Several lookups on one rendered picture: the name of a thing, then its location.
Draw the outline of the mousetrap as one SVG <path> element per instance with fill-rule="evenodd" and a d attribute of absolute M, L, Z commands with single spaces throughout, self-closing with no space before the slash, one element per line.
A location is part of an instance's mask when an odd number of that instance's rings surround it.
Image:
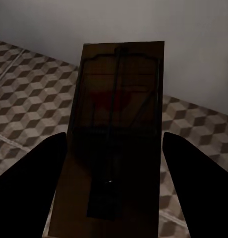
<path fill-rule="evenodd" d="M 158 238 L 164 53 L 83 45 L 48 236 Z"/>

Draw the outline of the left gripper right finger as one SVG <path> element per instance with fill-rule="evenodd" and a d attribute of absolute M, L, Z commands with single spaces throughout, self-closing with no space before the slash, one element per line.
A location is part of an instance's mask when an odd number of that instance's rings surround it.
<path fill-rule="evenodd" d="M 191 238 L 228 238 L 228 172 L 179 135 L 162 149 Z"/>

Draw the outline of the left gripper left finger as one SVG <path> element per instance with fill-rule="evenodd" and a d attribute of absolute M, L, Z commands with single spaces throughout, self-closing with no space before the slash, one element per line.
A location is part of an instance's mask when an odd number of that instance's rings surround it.
<path fill-rule="evenodd" d="M 0 176 L 0 238 L 42 237 L 67 150 L 52 135 Z"/>

